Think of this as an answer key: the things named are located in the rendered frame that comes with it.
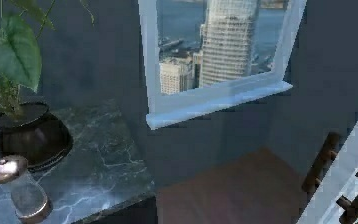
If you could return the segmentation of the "white framed window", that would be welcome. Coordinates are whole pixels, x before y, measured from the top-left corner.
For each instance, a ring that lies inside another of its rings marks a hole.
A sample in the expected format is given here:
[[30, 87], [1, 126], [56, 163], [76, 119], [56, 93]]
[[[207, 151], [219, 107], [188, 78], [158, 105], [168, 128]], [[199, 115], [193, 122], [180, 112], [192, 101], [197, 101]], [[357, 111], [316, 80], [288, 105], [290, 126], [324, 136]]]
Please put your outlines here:
[[307, 0], [138, 0], [146, 122], [156, 130], [291, 89]]

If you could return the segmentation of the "dark marble top counter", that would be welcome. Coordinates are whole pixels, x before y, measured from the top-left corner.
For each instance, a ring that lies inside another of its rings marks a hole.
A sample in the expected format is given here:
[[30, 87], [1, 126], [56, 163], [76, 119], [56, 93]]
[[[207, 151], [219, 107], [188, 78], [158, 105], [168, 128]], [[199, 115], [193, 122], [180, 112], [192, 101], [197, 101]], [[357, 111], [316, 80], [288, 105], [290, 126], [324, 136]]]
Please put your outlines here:
[[41, 224], [158, 224], [154, 181], [114, 102], [55, 113], [74, 143], [35, 175], [54, 209]]

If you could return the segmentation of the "green house plant black pot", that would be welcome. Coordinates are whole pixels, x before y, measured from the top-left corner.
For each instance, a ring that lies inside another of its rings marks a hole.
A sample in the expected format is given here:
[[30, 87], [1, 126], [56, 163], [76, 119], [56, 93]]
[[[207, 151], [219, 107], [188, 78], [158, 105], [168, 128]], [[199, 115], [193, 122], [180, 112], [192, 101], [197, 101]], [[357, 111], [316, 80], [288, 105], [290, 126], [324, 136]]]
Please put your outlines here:
[[[20, 155], [36, 172], [60, 160], [72, 147], [72, 136], [47, 103], [25, 102], [21, 90], [36, 93], [42, 73], [38, 39], [42, 29], [54, 27], [53, 9], [38, 6], [37, 0], [0, 0], [15, 10], [0, 11], [0, 156]], [[39, 24], [35, 32], [24, 19]]]

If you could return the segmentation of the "clear glass shaker metal cap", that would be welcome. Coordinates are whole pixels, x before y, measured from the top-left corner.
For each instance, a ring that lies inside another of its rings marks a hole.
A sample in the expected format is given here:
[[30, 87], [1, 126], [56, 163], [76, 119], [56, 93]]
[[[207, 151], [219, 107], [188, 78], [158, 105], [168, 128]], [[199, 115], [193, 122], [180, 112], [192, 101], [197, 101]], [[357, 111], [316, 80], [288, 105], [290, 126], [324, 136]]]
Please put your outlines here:
[[9, 155], [0, 159], [0, 186], [9, 192], [22, 224], [40, 224], [52, 212], [51, 200], [32, 177], [25, 157]]

